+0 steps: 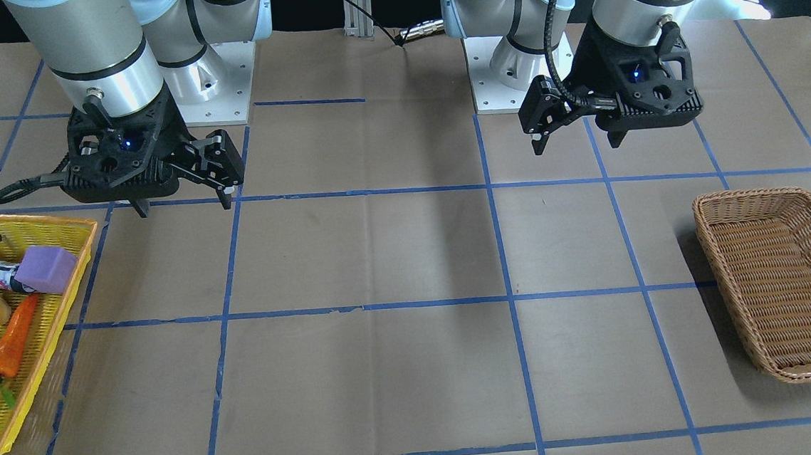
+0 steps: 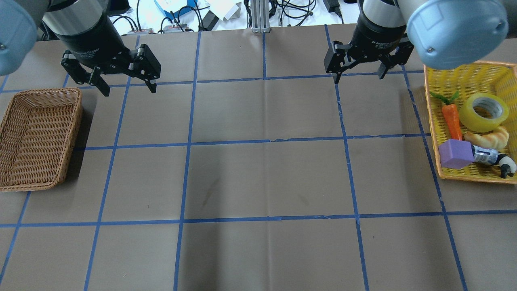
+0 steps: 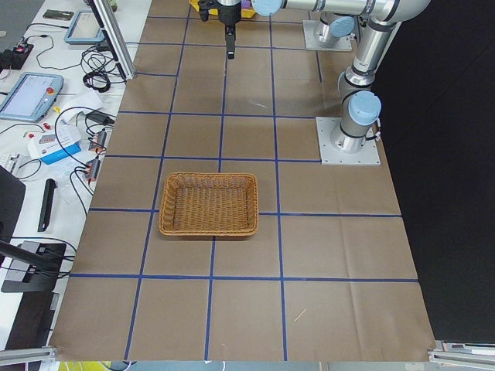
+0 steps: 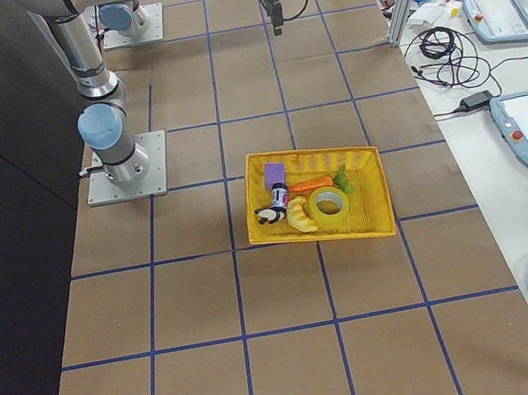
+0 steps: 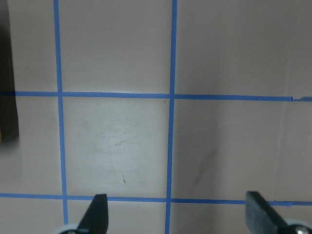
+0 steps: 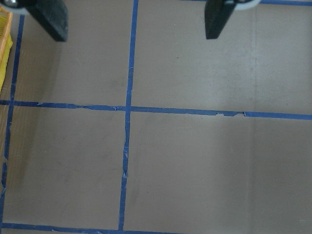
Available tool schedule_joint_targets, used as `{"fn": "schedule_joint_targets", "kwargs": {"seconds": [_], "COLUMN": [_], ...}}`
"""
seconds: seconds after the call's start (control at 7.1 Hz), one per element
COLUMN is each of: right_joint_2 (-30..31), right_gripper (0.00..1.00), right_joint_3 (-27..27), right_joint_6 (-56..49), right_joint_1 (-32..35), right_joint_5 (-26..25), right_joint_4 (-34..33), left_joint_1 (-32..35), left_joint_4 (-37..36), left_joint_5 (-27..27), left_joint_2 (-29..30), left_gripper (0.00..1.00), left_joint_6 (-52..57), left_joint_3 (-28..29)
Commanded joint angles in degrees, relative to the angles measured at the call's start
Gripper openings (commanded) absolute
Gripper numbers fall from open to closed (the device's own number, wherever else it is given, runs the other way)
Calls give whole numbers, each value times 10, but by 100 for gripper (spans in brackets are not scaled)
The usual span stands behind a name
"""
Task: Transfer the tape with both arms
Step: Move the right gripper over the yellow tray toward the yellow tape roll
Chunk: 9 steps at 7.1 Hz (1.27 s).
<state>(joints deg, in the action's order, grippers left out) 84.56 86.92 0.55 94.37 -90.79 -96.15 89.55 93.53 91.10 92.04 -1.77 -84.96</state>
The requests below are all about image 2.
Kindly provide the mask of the black gripper near wicker basket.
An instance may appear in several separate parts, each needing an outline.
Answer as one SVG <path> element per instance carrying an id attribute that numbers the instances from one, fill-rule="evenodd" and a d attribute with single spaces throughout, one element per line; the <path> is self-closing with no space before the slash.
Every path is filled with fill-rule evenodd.
<path id="1" fill-rule="evenodd" d="M 53 31 L 67 48 L 61 66 L 76 84 L 96 87 L 108 97 L 110 87 L 101 75 L 128 74 L 144 81 L 149 91 L 156 93 L 162 67 L 147 44 L 135 50 L 127 48 L 107 15 L 99 15 L 94 24 L 71 32 L 75 24 L 79 24 L 78 19 L 64 29 L 54 27 Z"/>

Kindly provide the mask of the robot arm over yellow basket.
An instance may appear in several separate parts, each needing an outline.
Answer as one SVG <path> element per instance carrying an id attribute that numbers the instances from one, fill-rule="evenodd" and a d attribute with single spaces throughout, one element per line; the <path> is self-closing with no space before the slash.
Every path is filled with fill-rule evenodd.
<path id="1" fill-rule="evenodd" d="M 515 0 L 360 0 L 348 44 L 333 41 L 325 71 L 338 84 L 358 64 L 380 61 L 378 77 L 416 51 L 426 66 L 450 70 L 489 55 L 516 37 Z"/>

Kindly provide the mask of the black gripper near yellow basket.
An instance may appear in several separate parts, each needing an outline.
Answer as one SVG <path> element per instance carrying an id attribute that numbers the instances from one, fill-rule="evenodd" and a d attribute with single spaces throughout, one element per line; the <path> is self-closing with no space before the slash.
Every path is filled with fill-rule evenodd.
<path id="1" fill-rule="evenodd" d="M 414 45 L 406 34 L 406 25 L 383 27 L 360 14 L 350 44 L 332 41 L 324 58 L 325 72 L 332 75 L 334 84 L 340 82 L 343 72 L 359 63 L 381 61 L 378 78 L 384 79 L 396 65 L 405 65 Z"/>

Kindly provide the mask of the robot arm over wicker basket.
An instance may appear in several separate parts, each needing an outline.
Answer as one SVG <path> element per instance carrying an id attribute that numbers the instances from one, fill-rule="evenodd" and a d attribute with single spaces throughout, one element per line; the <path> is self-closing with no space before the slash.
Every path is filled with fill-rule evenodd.
<path id="1" fill-rule="evenodd" d="M 104 74 L 125 74 L 157 91 L 161 64 L 147 44 L 127 48 L 97 0 L 2 0 L 0 71 L 18 70 L 37 40 L 40 24 L 62 41 L 61 66 L 76 84 L 88 84 L 109 96 Z"/>

